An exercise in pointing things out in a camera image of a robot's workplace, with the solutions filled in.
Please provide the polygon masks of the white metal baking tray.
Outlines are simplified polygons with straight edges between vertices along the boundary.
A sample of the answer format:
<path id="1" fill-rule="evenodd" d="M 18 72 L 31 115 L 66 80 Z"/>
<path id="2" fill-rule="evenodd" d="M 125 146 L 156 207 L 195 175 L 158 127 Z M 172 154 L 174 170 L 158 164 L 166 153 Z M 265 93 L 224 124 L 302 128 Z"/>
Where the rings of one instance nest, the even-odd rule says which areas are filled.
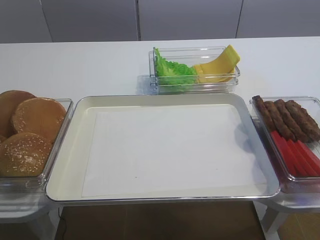
<path id="1" fill-rule="evenodd" d="M 256 153 L 257 163 L 267 180 L 267 195 L 249 196 L 157 196 L 154 194 L 134 197 L 82 196 L 83 184 L 91 151 L 92 139 L 98 112 L 111 109 L 141 107 L 175 107 L 198 105 L 230 104 L 247 116 L 245 124 L 249 143 Z M 253 124 L 251 114 L 244 100 L 232 93 L 200 93 L 176 95 L 121 95 L 89 96 L 81 99 L 74 110 L 73 117 L 66 131 L 53 169 L 46 184 L 46 195 L 52 201 L 67 205 L 126 204 L 152 202 L 213 201 L 220 199 L 258 199 L 275 196 L 280 190 L 280 183 L 269 160 L 267 151 Z"/>

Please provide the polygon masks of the red tomato slice leftmost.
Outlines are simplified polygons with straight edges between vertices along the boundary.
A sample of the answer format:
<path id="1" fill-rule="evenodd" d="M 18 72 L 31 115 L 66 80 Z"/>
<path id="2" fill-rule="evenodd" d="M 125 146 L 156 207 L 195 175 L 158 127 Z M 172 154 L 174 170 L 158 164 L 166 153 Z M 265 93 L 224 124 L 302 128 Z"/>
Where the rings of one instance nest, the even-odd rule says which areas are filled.
<path id="1" fill-rule="evenodd" d="M 270 134 L 282 156 L 287 171 L 294 177 L 302 177 L 305 171 L 303 168 L 297 165 L 297 159 L 295 158 L 292 150 L 289 148 L 287 141 L 282 138 L 277 131 L 272 131 Z"/>

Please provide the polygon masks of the white paper sheet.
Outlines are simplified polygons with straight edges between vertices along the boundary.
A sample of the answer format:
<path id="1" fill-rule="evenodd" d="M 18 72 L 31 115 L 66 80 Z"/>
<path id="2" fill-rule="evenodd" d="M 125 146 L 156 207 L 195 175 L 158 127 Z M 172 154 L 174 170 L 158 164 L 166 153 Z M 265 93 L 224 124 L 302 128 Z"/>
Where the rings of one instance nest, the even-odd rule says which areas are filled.
<path id="1" fill-rule="evenodd" d="M 99 111 L 81 195 L 265 196 L 247 121 L 231 104 Z"/>

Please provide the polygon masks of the brown patty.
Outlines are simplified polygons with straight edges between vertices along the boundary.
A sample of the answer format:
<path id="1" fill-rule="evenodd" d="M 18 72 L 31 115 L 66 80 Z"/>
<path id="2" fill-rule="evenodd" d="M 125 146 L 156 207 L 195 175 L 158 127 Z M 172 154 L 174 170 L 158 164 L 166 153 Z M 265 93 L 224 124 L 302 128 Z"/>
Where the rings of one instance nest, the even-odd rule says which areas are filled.
<path id="1" fill-rule="evenodd" d="M 288 100 L 285 103 L 285 107 L 297 125 L 312 142 L 317 142 L 320 140 L 320 128 L 316 121 L 308 114 L 305 108 L 301 107 L 294 100 Z"/>
<path id="2" fill-rule="evenodd" d="M 267 130 L 271 133 L 273 131 L 276 130 L 276 127 L 274 125 L 274 122 L 271 118 L 271 115 L 268 111 L 268 109 L 265 106 L 264 101 L 262 100 L 262 98 L 259 95 L 253 96 L 252 100 L 255 104 L 255 107 L 257 108 L 257 110 L 259 111 L 259 114 L 261 115 L 261 117 L 263 118 L 263 122 L 267 128 Z"/>
<path id="3" fill-rule="evenodd" d="M 281 135 L 286 140 L 293 140 L 294 142 L 300 140 L 303 143 L 309 143 L 311 139 L 302 131 L 294 118 L 291 116 L 290 112 L 286 108 L 285 102 L 282 99 L 278 99 L 274 102 L 274 105 L 280 113 L 282 121 L 285 125 Z"/>
<path id="4" fill-rule="evenodd" d="M 288 126 L 283 121 L 283 118 L 280 112 L 278 111 L 276 105 L 272 101 L 265 101 L 264 105 L 267 108 L 278 133 L 287 141 L 296 140 L 296 137 L 293 134 L 293 132 L 288 128 Z"/>

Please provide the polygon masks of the clear patty tomato container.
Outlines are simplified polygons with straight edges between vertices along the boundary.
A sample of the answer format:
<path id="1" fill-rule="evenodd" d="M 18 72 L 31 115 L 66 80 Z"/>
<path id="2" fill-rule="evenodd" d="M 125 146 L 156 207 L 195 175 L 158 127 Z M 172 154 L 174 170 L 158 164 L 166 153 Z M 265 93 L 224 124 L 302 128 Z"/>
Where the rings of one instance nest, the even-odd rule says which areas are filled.
<path id="1" fill-rule="evenodd" d="M 296 96 L 296 97 L 261 97 L 263 102 L 275 102 L 282 99 L 285 103 L 293 100 L 298 103 L 302 108 L 306 109 L 308 114 L 315 120 L 320 128 L 320 101 L 315 97 L 310 96 Z M 279 152 L 272 136 L 268 131 L 263 118 L 261 117 L 258 109 L 256 108 L 253 100 L 250 100 L 250 105 L 253 112 L 253 120 L 257 126 L 258 132 L 262 137 L 263 144 L 265 145 L 270 161 L 274 166 L 278 179 L 280 181 L 280 188 L 285 193 L 318 193 L 320 191 L 320 177 L 294 177 L 287 169 L 286 164 Z M 308 145 L 315 151 L 315 154 L 320 158 L 320 141 L 302 142 Z"/>

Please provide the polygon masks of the red tomato slice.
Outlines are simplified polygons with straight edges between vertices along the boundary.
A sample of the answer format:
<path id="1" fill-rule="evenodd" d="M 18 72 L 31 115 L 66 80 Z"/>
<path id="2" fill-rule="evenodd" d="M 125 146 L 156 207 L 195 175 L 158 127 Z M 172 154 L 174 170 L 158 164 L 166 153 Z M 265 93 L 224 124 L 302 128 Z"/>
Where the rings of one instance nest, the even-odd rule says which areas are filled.
<path id="1" fill-rule="evenodd" d="M 295 143 L 295 146 L 302 154 L 305 162 L 315 172 L 314 176 L 320 176 L 320 159 L 300 140 Z"/>
<path id="2" fill-rule="evenodd" d="M 272 131 L 270 134 L 282 156 L 287 171 L 294 177 L 302 177 L 305 171 L 303 168 L 297 165 L 297 159 L 295 158 L 292 150 L 289 148 L 287 141 L 282 138 L 277 131 Z"/>
<path id="3" fill-rule="evenodd" d="M 289 149 L 293 153 L 293 163 L 300 177 L 316 177 L 316 171 L 311 167 L 307 158 L 298 150 L 291 139 L 287 141 Z"/>
<path id="4" fill-rule="evenodd" d="M 304 148 L 304 151 L 315 161 L 320 161 L 320 159 L 318 158 L 318 155 L 316 154 L 315 150 L 310 148 L 308 145 L 302 143 L 302 146 Z"/>

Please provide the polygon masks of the sesame top bun front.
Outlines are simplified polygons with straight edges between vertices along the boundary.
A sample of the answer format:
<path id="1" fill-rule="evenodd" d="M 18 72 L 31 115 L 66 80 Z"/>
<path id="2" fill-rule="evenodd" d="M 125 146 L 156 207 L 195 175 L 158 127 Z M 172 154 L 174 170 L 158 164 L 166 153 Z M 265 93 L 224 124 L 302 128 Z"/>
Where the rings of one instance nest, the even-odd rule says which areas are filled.
<path id="1" fill-rule="evenodd" d="M 35 133 L 12 135 L 0 144 L 0 176 L 39 176 L 51 150 L 51 141 Z"/>

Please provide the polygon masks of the red tomato slice front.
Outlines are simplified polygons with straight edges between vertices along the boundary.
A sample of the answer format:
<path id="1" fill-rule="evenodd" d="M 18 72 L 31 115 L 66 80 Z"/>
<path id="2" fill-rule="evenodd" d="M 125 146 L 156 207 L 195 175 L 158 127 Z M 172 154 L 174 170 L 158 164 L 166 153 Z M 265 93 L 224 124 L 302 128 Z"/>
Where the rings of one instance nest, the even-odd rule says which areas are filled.
<path id="1" fill-rule="evenodd" d="M 316 154 L 315 150 L 310 148 L 308 145 L 302 143 L 302 146 L 304 148 L 304 151 L 315 161 L 320 161 L 320 159 L 318 158 L 318 155 Z"/>

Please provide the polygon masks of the green lettuce leaf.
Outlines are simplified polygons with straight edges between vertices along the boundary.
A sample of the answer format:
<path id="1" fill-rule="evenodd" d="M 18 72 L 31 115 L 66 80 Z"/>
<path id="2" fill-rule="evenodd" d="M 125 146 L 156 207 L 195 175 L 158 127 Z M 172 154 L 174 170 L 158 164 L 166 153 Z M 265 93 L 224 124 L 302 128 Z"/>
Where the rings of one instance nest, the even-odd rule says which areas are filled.
<path id="1" fill-rule="evenodd" d="M 168 61 L 162 57 L 158 48 L 154 49 L 155 73 L 160 86 L 191 85 L 197 82 L 196 70 L 186 64 Z"/>

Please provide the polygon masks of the brown patty rightmost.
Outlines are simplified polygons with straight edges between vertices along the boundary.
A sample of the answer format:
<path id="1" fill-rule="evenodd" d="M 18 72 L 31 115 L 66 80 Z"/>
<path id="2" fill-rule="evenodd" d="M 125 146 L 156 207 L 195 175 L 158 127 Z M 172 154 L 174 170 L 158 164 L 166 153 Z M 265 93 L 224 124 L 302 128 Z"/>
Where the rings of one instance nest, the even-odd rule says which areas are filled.
<path id="1" fill-rule="evenodd" d="M 312 142 L 317 142 L 320 140 L 320 128 L 316 121 L 308 114 L 305 108 L 301 107 L 294 100 L 288 100 L 285 103 L 285 107 L 297 125 Z"/>

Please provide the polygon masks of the plain bun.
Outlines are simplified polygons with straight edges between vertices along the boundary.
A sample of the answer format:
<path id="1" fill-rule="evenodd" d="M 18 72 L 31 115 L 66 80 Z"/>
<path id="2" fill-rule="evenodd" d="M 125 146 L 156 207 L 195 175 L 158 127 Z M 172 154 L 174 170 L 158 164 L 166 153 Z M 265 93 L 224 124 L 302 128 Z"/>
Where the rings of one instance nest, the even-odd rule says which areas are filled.
<path id="1" fill-rule="evenodd" d="M 11 116 L 14 131 L 42 136 L 53 143 L 66 116 L 66 109 L 56 100 L 36 97 L 21 102 Z"/>
<path id="2" fill-rule="evenodd" d="M 8 138 L 14 134 L 11 116 L 17 106 L 25 100 L 36 98 L 30 92 L 22 90 L 9 90 L 0 94 L 0 135 Z"/>

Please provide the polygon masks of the upright yellow cheese slice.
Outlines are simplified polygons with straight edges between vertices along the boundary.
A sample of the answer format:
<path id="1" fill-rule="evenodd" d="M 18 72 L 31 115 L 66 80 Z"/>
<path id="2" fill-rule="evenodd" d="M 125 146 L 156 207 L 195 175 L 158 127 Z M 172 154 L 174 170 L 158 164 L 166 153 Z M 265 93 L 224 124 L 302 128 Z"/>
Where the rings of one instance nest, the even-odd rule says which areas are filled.
<path id="1" fill-rule="evenodd" d="M 231 72 L 240 60 L 241 58 L 233 46 L 228 45 L 216 59 L 196 64 L 193 68 L 198 75 L 223 75 Z"/>

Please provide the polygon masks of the brown patty leftmost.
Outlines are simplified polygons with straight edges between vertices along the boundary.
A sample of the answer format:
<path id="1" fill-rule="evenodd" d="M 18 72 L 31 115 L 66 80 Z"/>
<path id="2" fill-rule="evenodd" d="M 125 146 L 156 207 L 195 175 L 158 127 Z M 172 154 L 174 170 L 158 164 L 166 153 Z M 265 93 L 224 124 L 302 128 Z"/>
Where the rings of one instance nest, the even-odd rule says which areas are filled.
<path id="1" fill-rule="evenodd" d="M 276 127 L 274 125 L 274 122 L 271 118 L 271 115 L 268 111 L 268 109 L 265 106 L 264 101 L 262 100 L 262 98 L 259 95 L 253 96 L 252 100 L 255 104 L 255 107 L 257 108 L 257 110 L 259 111 L 259 114 L 261 115 L 261 117 L 263 118 L 263 122 L 267 128 L 267 130 L 271 133 L 273 131 L 276 130 Z"/>

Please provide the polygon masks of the clear lettuce cheese container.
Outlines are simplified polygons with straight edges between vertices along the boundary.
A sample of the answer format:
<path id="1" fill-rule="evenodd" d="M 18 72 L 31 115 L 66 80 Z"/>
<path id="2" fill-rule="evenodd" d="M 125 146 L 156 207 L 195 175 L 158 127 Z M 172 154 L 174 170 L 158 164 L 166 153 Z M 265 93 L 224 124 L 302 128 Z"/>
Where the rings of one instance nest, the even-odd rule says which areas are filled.
<path id="1" fill-rule="evenodd" d="M 149 53 L 149 77 L 150 84 L 158 94 L 187 94 L 187 93 L 231 93 L 239 83 L 240 70 L 238 64 L 230 71 L 234 72 L 233 78 L 226 82 L 195 83 L 180 85 L 159 85 L 156 75 L 154 49 L 160 51 L 160 55 L 167 61 L 186 64 L 193 67 L 215 60 L 227 46 L 186 47 L 186 48 L 157 48 Z"/>

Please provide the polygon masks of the clear bun container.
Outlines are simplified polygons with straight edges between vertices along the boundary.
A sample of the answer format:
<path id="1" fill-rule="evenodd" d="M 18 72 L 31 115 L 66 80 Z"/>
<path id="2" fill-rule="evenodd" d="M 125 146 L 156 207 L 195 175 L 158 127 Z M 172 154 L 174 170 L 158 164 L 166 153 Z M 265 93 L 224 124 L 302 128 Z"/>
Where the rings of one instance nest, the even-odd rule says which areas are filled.
<path id="1" fill-rule="evenodd" d="M 66 115 L 55 141 L 51 142 L 52 144 L 51 152 L 48 156 L 47 162 L 43 168 L 42 173 L 38 176 L 28 176 L 28 177 L 1 177 L 0 176 L 0 192 L 2 194 L 41 193 L 44 191 L 45 186 L 49 180 L 49 176 L 52 171 L 53 165 L 55 163 L 56 156 L 60 150 L 67 128 L 70 124 L 72 114 L 73 114 L 73 106 L 74 106 L 73 101 L 69 98 L 61 98 L 61 99 L 53 99 L 53 100 L 56 100 L 65 108 Z"/>

